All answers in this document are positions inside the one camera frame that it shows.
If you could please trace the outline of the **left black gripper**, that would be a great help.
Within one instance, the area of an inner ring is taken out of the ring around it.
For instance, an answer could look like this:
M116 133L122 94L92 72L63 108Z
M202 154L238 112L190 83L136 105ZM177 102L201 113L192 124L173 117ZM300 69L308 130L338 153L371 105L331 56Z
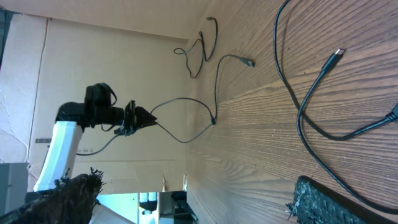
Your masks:
M124 109L124 120L122 125L114 134L120 136L130 136L136 132L136 128L145 128L157 124L157 118L150 114L143 107L136 107L135 101L131 100Z

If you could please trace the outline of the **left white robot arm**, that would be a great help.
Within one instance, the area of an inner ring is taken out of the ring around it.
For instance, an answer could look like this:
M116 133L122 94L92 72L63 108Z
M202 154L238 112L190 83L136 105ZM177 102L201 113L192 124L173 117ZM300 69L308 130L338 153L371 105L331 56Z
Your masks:
M86 128L107 124L117 127L115 136L130 136L137 130L156 125L157 118L135 101L130 101L125 108L115 107L116 94L105 83L97 83L86 88L82 103L68 102L59 107L52 131L45 161L34 185L34 191L55 188L55 181L70 177L78 145Z

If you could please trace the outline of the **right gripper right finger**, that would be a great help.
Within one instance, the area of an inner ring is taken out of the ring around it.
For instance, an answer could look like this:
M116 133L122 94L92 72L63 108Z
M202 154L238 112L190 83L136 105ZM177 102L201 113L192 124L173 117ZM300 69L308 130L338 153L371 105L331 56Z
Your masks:
M297 179L293 202L286 206L297 223L394 224L305 175Z

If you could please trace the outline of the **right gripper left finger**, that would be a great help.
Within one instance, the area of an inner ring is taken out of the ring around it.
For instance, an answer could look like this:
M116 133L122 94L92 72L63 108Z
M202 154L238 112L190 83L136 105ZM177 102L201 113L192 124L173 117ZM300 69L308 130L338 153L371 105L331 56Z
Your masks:
M104 172L91 168L90 173L74 178L69 171L54 180L55 187L35 192L36 199L1 216L5 223L79 223L88 224L96 199L102 191Z

